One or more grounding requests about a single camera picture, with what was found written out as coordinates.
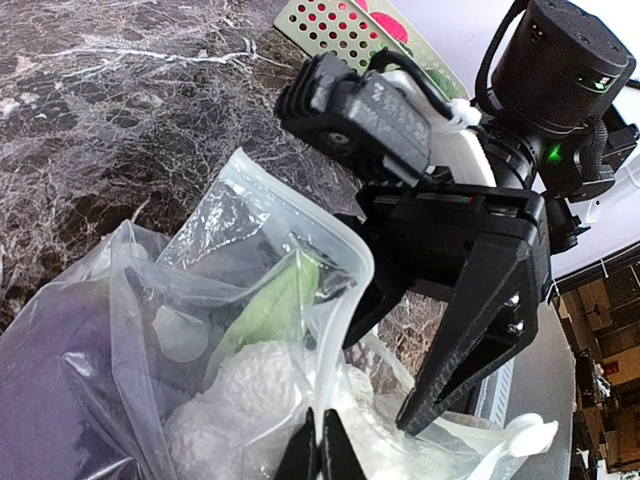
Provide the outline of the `white fake cauliflower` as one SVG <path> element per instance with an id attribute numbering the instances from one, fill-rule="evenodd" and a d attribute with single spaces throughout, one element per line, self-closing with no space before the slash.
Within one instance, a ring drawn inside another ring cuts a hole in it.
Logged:
<path id="1" fill-rule="evenodd" d="M 273 479 L 314 399 L 316 357 L 299 364 L 284 342 L 260 342 L 225 360 L 212 386 L 178 407 L 165 425 L 180 479 Z M 358 368 L 337 375 L 338 412 L 366 479 L 392 479 L 392 448 L 373 408 L 373 388 Z M 313 410 L 322 476 L 324 413 Z"/>

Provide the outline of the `clear zip top bag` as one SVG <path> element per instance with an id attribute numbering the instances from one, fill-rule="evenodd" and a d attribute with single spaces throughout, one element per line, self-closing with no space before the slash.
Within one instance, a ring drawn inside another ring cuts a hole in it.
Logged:
<path id="1" fill-rule="evenodd" d="M 112 375 L 147 479 L 180 479 L 167 421 L 247 346 L 284 342 L 299 364 L 314 355 L 311 407 L 332 408 L 338 373 L 358 368 L 341 346 L 373 273 L 352 230 L 237 150 L 175 236 L 124 222 L 48 284 L 107 284 Z M 550 448 L 558 425 L 534 413 L 502 428 L 448 414 L 405 434 L 392 413 L 409 374 L 375 336 L 364 346 L 397 381 L 395 393 L 372 387 L 392 479 L 508 479 Z"/>

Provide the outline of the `purple fake eggplant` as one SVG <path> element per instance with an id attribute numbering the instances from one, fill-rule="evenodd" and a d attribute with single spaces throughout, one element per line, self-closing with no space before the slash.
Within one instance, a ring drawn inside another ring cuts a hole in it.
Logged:
<path id="1" fill-rule="evenodd" d="M 2 334 L 1 476 L 149 478 L 112 375 L 105 282 L 46 285 Z"/>

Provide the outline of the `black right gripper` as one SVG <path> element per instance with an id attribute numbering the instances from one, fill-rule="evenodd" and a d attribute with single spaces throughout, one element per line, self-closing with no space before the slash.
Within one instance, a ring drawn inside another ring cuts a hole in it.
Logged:
<path id="1" fill-rule="evenodd" d="M 551 283 L 545 202 L 531 190 L 445 184 L 366 185 L 357 203 L 392 262 L 376 261 L 342 348 L 387 316 L 406 280 L 415 293 L 450 299 L 396 417 L 417 435 L 535 338 Z"/>

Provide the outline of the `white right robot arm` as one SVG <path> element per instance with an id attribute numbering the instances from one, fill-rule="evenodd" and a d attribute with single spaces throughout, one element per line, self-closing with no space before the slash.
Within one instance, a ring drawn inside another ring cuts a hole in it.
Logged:
<path id="1" fill-rule="evenodd" d="M 346 344 L 407 291 L 447 305 L 396 417 L 410 435 L 533 341 L 551 290 L 550 258 L 583 232 L 570 204 L 609 190 L 610 160 L 638 140 L 612 106 L 636 61 L 597 17 L 567 1 L 517 1 L 492 42 L 475 101 L 494 185 L 367 185 L 357 196 L 365 218 L 355 229 L 376 273 Z"/>

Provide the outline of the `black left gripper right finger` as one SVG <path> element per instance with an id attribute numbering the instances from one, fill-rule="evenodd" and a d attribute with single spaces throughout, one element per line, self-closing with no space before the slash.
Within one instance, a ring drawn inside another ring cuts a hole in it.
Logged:
<path id="1" fill-rule="evenodd" d="M 366 480 L 338 412 L 323 415 L 322 476 L 328 480 Z"/>

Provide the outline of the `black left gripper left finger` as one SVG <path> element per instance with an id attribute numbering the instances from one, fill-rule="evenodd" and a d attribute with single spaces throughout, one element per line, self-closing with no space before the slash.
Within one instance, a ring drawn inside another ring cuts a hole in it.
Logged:
<path id="1" fill-rule="evenodd" d="M 319 475 L 315 416 L 307 409 L 305 421 L 287 443 L 274 480 L 316 480 Z"/>

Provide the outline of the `red fake round fruit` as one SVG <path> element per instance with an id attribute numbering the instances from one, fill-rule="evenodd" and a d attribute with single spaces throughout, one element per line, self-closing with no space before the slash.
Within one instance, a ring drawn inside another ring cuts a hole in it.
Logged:
<path id="1" fill-rule="evenodd" d="M 409 33 L 404 24 L 392 15 L 381 11 L 372 11 L 370 16 L 379 24 L 393 39 L 402 44 L 409 41 Z"/>

